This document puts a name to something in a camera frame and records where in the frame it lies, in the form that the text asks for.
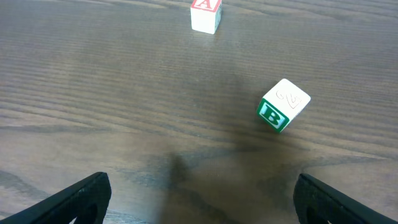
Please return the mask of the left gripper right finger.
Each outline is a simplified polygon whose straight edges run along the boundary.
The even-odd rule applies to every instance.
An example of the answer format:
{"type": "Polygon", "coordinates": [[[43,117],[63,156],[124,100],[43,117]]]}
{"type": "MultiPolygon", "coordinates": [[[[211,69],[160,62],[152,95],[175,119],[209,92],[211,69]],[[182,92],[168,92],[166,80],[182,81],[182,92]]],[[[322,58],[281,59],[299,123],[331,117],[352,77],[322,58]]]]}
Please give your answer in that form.
{"type": "Polygon", "coordinates": [[[293,201],[300,224],[397,224],[309,174],[299,175],[293,201]]]}

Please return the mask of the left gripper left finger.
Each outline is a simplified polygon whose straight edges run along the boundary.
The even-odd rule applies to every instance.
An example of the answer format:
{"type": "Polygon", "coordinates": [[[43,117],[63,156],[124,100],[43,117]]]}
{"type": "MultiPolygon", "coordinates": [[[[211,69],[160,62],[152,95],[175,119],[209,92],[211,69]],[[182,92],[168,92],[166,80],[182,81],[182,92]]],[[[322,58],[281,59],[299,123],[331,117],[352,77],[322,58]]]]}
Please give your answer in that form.
{"type": "Polygon", "coordinates": [[[96,172],[45,200],[1,220],[1,224],[102,224],[111,199],[105,172],[96,172]]]}

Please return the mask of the red letter A block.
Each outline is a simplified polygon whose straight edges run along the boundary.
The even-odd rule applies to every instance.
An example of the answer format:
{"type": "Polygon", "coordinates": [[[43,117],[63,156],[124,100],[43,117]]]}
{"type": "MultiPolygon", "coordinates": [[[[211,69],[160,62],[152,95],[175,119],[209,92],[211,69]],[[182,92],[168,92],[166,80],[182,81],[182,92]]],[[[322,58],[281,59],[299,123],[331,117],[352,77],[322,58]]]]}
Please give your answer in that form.
{"type": "Polygon", "coordinates": [[[215,34],[220,24],[222,0],[194,0],[190,6],[192,29],[215,34]]]}

